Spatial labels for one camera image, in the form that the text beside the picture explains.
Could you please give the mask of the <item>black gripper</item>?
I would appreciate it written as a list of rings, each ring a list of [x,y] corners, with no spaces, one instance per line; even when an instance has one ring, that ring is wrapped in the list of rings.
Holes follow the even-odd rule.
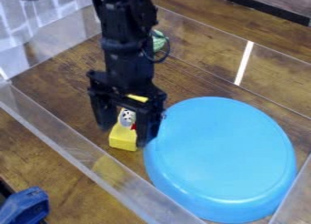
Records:
[[[104,49],[105,70],[89,70],[88,95],[99,128],[107,131],[116,123],[116,107],[136,113],[136,145],[143,148],[156,137],[165,92],[155,85],[153,41],[136,47]]]

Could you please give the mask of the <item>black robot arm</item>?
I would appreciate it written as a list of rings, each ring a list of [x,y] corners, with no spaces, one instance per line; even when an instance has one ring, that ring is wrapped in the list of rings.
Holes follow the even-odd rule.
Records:
[[[136,114],[136,145],[156,137],[164,111],[165,92],[153,84],[155,59],[152,0],[92,0],[101,22],[101,50],[105,69],[87,72],[88,95],[97,125],[111,128],[116,109]]]

